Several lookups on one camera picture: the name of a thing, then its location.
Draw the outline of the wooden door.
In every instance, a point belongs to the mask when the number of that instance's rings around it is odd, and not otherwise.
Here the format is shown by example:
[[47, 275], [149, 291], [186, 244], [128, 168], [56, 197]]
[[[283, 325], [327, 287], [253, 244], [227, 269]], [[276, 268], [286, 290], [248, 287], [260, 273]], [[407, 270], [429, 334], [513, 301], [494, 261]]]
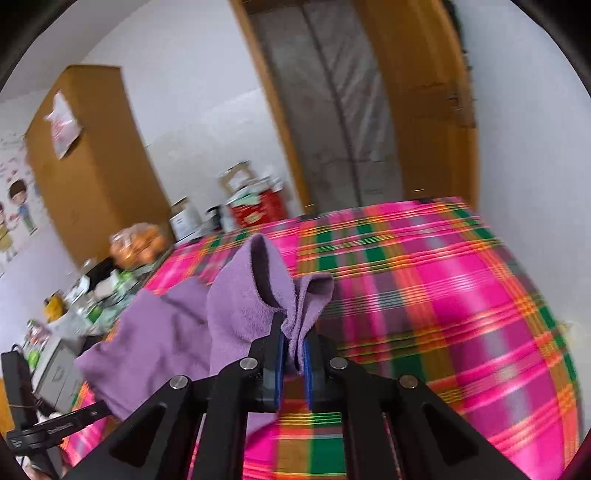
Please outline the wooden door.
[[404, 195], [478, 204], [471, 81], [442, 1], [356, 1], [389, 96]]

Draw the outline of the brown cardboard parcel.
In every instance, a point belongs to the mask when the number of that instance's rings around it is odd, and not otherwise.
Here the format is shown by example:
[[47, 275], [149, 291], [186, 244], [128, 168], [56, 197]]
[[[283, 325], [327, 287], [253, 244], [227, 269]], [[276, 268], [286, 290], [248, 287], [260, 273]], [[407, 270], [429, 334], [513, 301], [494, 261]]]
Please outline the brown cardboard parcel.
[[256, 179], [256, 173], [253, 172], [250, 162], [242, 161], [219, 175], [218, 181], [222, 190], [231, 196]]

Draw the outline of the wooden wardrobe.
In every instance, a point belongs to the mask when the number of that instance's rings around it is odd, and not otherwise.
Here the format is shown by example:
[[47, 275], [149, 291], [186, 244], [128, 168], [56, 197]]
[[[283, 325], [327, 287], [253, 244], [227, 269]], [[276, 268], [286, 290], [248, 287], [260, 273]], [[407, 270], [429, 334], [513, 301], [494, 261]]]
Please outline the wooden wardrobe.
[[[62, 93], [81, 134], [57, 157], [47, 120]], [[110, 253], [110, 237], [138, 223], [171, 233], [170, 206], [137, 130], [119, 68], [70, 65], [41, 102], [25, 133], [29, 165], [71, 259]]]

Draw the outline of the cartoon wall sticker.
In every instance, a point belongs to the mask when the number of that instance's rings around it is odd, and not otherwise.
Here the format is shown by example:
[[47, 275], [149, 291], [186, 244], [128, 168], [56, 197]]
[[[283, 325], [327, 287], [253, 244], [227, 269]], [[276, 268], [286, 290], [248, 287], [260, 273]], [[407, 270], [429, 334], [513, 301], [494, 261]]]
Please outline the cartoon wall sticker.
[[48, 222], [24, 138], [1, 133], [1, 276]]

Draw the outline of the purple fleece garment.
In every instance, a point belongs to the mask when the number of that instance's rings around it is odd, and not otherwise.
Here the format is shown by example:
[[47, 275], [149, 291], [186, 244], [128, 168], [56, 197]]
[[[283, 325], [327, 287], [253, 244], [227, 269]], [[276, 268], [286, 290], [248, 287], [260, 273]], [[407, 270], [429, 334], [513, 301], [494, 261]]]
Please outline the purple fleece garment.
[[128, 418], [176, 375], [199, 380], [245, 358], [253, 341], [270, 334], [273, 316], [287, 337], [287, 370], [304, 373], [304, 337], [332, 300], [329, 273], [300, 278], [270, 239], [254, 234], [205, 285], [187, 278], [166, 293], [136, 294], [111, 340], [80, 355], [75, 366], [120, 420]]

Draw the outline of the pink plaid tablecloth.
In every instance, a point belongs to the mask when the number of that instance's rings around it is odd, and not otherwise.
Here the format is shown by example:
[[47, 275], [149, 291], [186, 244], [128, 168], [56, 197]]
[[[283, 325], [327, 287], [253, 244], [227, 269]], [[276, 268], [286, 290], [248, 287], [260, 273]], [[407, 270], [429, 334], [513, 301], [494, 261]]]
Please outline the pink plaid tablecloth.
[[[339, 353], [386, 377], [429, 387], [531, 479], [558, 479], [581, 440], [579, 385], [563, 332], [502, 241], [459, 198], [405, 201], [208, 235], [165, 260], [115, 323], [82, 355], [74, 408], [107, 398], [122, 419], [180, 373], [156, 361], [173, 324], [155, 306], [176, 287], [211, 285], [249, 236], [266, 235], [294, 280], [328, 272], [332, 300], [318, 330]], [[244, 479], [344, 479], [335, 414], [305, 411], [290, 393], [279, 419], [252, 437]], [[75, 465], [106, 437], [100, 420], [65, 440]]]

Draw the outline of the plastic bag on wardrobe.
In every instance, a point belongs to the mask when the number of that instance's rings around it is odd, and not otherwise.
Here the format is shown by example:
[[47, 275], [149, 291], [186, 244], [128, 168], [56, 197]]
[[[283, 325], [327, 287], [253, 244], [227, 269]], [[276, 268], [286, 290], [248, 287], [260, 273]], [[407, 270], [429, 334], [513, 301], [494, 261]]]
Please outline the plastic bag on wardrobe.
[[44, 117], [50, 124], [51, 141], [56, 157], [61, 160], [78, 140], [82, 127], [61, 91], [53, 96], [52, 110]]

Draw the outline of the cluttered glass side table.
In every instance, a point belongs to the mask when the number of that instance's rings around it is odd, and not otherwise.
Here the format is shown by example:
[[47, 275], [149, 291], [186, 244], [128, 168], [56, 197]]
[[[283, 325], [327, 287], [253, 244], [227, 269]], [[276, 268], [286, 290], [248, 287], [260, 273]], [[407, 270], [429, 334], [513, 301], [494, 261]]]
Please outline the cluttered glass side table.
[[63, 341], [74, 354], [81, 353], [90, 338], [102, 338], [114, 327], [115, 320], [166, 257], [162, 254], [154, 262], [130, 271], [114, 268], [95, 285], [84, 275], [66, 295], [56, 292], [52, 297], [60, 301], [61, 315], [45, 322], [29, 320], [25, 340], [19, 347], [21, 353], [26, 358], [38, 358], [55, 339]]

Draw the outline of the black spray bottle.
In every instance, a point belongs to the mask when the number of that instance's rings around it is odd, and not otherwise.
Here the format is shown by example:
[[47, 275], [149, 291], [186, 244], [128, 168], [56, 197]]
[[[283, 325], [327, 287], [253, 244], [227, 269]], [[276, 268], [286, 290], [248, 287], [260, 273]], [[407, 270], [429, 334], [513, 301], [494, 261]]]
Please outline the black spray bottle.
[[215, 205], [208, 208], [206, 211], [207, 222], [211, 232], [221, 232], [223, 230], [221, 219], [222, 219], [222, 207], [221, 205]]

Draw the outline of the bag of oranges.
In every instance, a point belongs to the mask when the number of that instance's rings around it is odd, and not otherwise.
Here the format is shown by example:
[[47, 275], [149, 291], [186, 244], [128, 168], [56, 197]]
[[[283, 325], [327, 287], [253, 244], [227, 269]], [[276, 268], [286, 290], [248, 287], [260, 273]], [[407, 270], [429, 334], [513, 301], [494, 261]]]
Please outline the bag of oranges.
[[154, 263], [169, 246], [156, 225], [138, 223], [110, 236], [110, 256], [114, 263], [133, 270]]

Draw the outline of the red gift box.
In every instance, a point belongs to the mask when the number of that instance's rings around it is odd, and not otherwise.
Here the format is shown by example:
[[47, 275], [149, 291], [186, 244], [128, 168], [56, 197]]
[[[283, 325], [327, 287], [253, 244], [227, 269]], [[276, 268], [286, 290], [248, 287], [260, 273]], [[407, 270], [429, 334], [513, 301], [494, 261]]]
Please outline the red gift box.
[[228, 207], [236, 224], [242, 228], [287, 219], [283, 198], [280, 193], [270, 189], [229, 200]]

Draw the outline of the white cardboard box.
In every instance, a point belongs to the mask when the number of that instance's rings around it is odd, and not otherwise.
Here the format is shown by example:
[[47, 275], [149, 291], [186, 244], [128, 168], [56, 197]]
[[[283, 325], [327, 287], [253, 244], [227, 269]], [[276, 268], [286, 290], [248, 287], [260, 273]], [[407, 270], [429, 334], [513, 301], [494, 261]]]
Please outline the white cardboard box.
[[202, 221], [193, 203], [186, 197], [171, 206], [169, 224], [177, 241], [195, 234]]

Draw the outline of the plastic-covered doorway curtain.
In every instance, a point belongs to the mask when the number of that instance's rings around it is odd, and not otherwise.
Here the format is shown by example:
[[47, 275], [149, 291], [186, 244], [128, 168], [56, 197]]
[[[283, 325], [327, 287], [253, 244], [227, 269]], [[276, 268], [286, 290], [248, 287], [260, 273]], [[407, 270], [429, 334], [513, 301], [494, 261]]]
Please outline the plastic-covered doorway curtain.
[[389, 98], [353, 3], [280, 1], [249, 19], [315, 209], [402, 200]]

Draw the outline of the grey drawer cabinet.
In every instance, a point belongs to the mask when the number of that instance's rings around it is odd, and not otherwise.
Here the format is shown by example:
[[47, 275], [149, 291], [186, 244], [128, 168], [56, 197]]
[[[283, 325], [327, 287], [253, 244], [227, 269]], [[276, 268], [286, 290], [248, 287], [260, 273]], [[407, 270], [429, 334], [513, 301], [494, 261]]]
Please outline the grey drawer cabinet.
[[83, 384], [76, 358], [63, 339], [51, 336], [32, 376], [33, 393], [61, 414], [72, 410]]

